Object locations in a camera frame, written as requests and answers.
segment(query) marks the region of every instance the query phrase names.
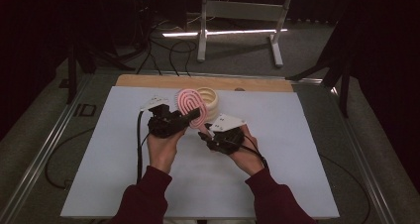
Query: maroon sweatshirt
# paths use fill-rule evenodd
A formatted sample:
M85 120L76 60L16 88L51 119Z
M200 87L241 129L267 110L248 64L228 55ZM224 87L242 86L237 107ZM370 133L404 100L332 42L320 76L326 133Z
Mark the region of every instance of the maroon sweatshirt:
M164 192L172 177L148 166L137 185L127 187L112 224L161 224L167 209ZM277 184L267 169L246 180L255 196L254 208L259 224L315 223L297 204L287 185Z

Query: hand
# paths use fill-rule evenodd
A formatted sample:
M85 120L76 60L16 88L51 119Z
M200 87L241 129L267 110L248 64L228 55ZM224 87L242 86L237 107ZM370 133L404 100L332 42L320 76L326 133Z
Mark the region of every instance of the hand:
M159 138L149 134L148 148L151 167L157 168L166 173L170 172L170 167L175 160L176 144L185 134L185 130L186 129L168 138Z
M248 126L242 126L241 130L244 132L245 136L252 140L250 141L248 138L245 138L243 145L252 150L255 150L256 148L254 147L253 143L258 147L257 139L251 135ZM263 169L263 163L260 158L256 154L245 149L240 148L237 152L230 154L229 157L241 170L250 176Z

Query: pink coiled object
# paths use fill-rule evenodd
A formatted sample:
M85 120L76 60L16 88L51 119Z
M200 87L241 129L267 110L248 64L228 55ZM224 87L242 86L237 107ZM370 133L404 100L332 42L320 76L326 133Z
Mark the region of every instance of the pink coiled object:
M176 95L176 103L178 110L182 115L187 114L195 108L199 108L200 117L192 120L189 123L189 126L191 128L199 129L202 133L208 133L204 126L207 118L207 107L197 90L190 88L180 90Z

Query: white metal stand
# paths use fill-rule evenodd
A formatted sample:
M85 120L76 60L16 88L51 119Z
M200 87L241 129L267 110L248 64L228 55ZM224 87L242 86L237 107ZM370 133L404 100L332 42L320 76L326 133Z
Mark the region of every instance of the white metal stand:
M278 46L278 39L286 19L290 1L291 0L284 0L283 5L270 5L202 0L201 32L199 35L197 60L202 62L205 60L206 56L207 17L276 21L277 26L275 28L275 33L270 35L269 38L275 65L282 67L283 61Z

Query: sweatshirt cuff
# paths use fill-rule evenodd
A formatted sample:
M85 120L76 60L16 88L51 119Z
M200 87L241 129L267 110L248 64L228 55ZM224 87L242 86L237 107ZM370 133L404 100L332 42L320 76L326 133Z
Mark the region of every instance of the sweatshirt cuff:
M138 187L145 191L152 193L164 193L172 181L172 177L151 166L146 167L145 175L143 175L141 181L137 184Z
M250 187L254 196L269 193L278 186L277 182L275 182L275 180L271 177L267 168L263 168L252 175L250 178L245 180L245 183Z

